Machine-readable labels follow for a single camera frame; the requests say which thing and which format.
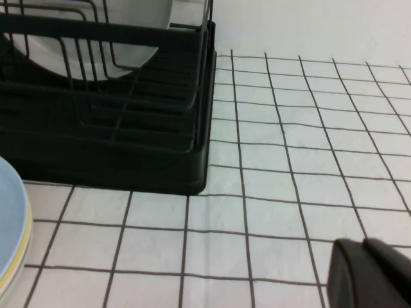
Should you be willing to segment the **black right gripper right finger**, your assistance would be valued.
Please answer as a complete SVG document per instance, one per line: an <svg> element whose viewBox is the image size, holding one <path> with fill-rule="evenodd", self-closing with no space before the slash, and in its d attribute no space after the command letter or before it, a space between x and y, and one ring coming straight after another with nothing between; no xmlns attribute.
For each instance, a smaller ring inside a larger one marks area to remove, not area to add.
<svg viewBox="0 0 411 308"><path fill-rule="evenodd" d="M365 239L363 246L410 307L410 259L379 239Z"/></svg>

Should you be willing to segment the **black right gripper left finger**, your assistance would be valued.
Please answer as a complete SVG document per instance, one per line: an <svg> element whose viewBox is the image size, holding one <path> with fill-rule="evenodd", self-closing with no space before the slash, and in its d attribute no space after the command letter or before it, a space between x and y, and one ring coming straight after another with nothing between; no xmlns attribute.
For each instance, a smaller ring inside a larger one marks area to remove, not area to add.
<svg viewBox="0 0 411 308"><path fill-rule="evenodd" d="M383 307L386 289L383 273L361 243L334 242L328 275L330 307Z"/></svg>

